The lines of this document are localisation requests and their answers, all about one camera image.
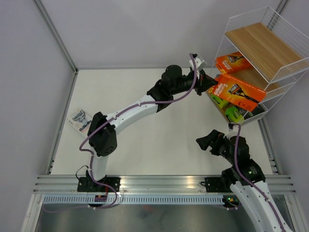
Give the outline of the black green razor box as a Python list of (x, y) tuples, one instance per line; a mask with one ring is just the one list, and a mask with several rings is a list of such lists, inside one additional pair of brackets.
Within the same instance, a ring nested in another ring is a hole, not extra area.
[(265, 109), (261, 105), (257, 105), (251, 112), (233, 105), (226, 109), (225, 117), (229, 122), (239, 123), (264, 111)]
[(211, 94), (211, 100), (221, 109), (228, 106), (229, 102), (226, 100), (221, 99), (220, 97)]

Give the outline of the orange razor box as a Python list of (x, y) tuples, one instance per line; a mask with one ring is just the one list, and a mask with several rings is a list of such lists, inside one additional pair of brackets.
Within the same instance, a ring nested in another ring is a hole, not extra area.
[(217, 57), (215, 65), (221, 73), (232, 74), (252, 67), (240, 52)]
[(219, 74), (215, 80), (218, 83), (208, 90), (210, 94), (249, 112), (253, 111), (266, 96), (263, 89), (226, 73)]

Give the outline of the white Gillette razor pack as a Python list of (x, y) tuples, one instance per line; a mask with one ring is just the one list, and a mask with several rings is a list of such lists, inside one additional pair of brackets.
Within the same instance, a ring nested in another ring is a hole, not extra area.
[(66, 122), (84, 138), (87, 137), (93, 117), (79, 108), (67, 116)]

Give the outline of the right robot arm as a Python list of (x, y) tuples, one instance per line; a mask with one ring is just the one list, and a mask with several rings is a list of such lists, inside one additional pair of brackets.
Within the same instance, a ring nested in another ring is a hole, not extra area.
[(251, 158), (249, 145), (240, 135), (240, 127), (224, 134), (212, 130), (208, 135), (197, 138), (200, 149), (221, 156), (231, 167), (222, 171), (220, 186), (234, 193), (258, 232), (290, 232), (273, 200), (266, 177), (261, 167)]

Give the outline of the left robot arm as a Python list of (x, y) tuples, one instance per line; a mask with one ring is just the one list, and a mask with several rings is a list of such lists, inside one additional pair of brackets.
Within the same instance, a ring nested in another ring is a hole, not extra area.
[[(106, 167), (108, 156), (117, 148), (117, 135), (138, 120), (162, 111), (177, 100), (182, 100), (192, 90), (201, 95), (217, 83), (202, 68), (195, 65), (187, 75), (183, 74), (180, 66), (170, 65), (156, 84), (135, 103), (112, 114), (96, 113), (87, 137), (79, 147), (80, 151), (91, 154), (91, 160), (86, 176), (79, 180), (78, 191), (116, 192), (116, 189), (107, 183)], [(180, 93), (183, 95), (175, 99), (174, 95)]]

